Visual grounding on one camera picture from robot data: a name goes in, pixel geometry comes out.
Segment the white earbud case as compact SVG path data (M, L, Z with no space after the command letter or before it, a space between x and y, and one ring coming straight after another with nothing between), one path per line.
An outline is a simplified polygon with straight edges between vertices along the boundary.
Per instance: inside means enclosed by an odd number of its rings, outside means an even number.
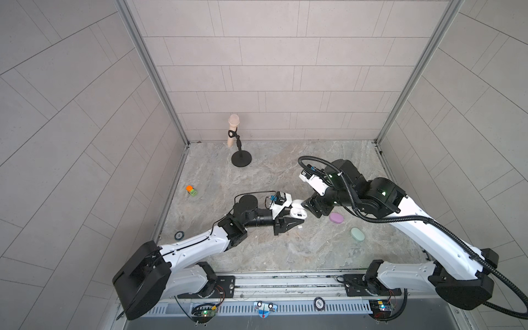
M295 219L306 219L307 218L307 211L304 209L302 205L301 199L295 199L292 201L290 206L290 216Z

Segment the purple earbud case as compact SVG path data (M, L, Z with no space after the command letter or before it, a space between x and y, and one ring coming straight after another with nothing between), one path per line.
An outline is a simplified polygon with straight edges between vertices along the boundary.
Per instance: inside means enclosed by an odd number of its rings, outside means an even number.
M345 220L344 216L339 213L330 213L328 218L334 224L342 224Z

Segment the mint green earbud case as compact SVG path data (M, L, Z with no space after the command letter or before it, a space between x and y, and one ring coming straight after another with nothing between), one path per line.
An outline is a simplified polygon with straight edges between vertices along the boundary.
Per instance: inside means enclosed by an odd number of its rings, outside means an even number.
M364 232L361 231L359 228L352 228L350 234L358 242L362 242L366 238Z

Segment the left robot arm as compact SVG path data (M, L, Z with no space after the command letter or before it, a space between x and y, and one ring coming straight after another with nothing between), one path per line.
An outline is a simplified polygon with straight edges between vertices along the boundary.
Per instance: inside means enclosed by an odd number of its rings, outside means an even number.
M205 261L226 252L248 237L247 228L270 226L280 235L304 223L307 211L301 201L277 192L268 207L260 208L254 195L242 195L232 209L206 232L158 246L143 243L112 279L122 305L121 316L135 320L159 301L180 294L208 296L217 275Z

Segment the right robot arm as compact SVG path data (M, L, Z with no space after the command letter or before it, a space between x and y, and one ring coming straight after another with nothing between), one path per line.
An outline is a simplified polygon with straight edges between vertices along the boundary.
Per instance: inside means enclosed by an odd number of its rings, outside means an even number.
M401 264L382 259L371 262L361 286L372 295L384 296L389 290L434 292L455 307L472 310L492 298L494 282L482 262L495 266L498 255L490 249L479 250L425 213L407 193L385 177L366 180L351 161L327 162L301 156L301 180L314 194L302 206L317 218L343 207L356 217L372 215L372 222L390 224L426 250L433 260Z

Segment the black microphone stand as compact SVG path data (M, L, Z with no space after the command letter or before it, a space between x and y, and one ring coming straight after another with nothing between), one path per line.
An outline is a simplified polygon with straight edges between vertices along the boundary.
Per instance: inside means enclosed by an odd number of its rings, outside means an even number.
M237 129L229 130L228 137L236 139L236 147L238 150L232 155L231 161L232 164L238 168L243 168L248 166L252 162L252 155L248 151L242 149L242 143L240 136L237 133Z

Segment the blue white clip gadget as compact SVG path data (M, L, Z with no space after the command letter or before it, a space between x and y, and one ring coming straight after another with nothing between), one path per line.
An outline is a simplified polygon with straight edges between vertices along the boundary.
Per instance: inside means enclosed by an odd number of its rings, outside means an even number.
M257 311L260 318L267 318L270 313L275 312L278 306L272 302L256 301L253 304L254 309Z

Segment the small black round disc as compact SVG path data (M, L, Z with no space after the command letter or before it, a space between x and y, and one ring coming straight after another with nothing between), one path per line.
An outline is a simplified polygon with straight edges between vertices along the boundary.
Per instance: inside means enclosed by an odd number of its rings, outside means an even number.
M325 307L326 307L326 302L323 298L321 297L316 297L314 300L313 300L313 305L314 305L314 309L318 312L321 312L321 311L324 311L325 310Z

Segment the orange green small toy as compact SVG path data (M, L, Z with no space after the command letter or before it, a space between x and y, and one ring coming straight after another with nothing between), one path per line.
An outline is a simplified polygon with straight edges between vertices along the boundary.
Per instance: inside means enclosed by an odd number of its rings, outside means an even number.
M197 195L197 190L196 190L193 186L191 186L191 185L188 185L188 186L186 187L186 192L187 192L189 195L191 195L191 196L196 196L196 195Z

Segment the left green circuit board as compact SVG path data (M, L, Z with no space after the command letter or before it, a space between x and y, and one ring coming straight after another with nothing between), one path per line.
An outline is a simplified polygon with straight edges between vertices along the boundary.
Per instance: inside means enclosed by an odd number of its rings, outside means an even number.
M218 306L212 303L205 303L192 308L191 315L195 322L207 323L217 315Z

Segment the green circuit board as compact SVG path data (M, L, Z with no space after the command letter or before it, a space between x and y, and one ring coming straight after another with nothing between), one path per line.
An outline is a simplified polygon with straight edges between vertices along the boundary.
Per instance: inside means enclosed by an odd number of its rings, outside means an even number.
M191 315L195 322L207 323L217 315L218 306L212 303L205 303L192 308Z
M386 319L393 312L393 305L389 301L370 300L368 303L372 311L370 316L375 320Z

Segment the right green circuit board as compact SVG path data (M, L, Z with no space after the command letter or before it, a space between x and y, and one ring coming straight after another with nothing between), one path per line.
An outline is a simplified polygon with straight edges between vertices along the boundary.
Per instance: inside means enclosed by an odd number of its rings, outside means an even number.
M370 316L375 320L386 319L393 312L393 305L389 301L370 300L368 303L372 311Z

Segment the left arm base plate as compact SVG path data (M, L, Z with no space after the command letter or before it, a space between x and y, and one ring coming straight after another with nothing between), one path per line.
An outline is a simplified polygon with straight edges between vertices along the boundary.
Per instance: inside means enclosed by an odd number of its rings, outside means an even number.
M205 287L193 295L202 299L232 298L234 291L234 276L218 276L215 280L208 280Z

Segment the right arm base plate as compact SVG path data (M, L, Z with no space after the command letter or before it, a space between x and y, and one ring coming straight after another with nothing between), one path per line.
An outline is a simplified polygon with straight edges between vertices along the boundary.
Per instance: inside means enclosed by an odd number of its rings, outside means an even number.
M365 274L345 274L340 276L338 282L345 286L349 297L402 295L401 289L389 290L377 278Z

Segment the aluminium front rail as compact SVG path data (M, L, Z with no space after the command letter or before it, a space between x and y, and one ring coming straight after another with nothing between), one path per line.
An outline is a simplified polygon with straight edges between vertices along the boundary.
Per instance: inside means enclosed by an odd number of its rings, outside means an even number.
M235 275L236 296L314 296L330 295L332 292L345 291L345 286L338 282L345 274L360 274L359 272L249 272ZM431 283L432 271L425 268L414 269L405 273L403 266L382 273L368 270L368 277L377 278L385 287L410 290L424 294L436 294L437 289ZM121 270L114 276L112 282L122 306L127 309L151 309L159 301L173 296L182 298L197 298L193 294L205 287L208 280L215 280L219 275L214 273L209 264L200 262L179 272L172 272L167 267L159 266L153 269L126 271Z

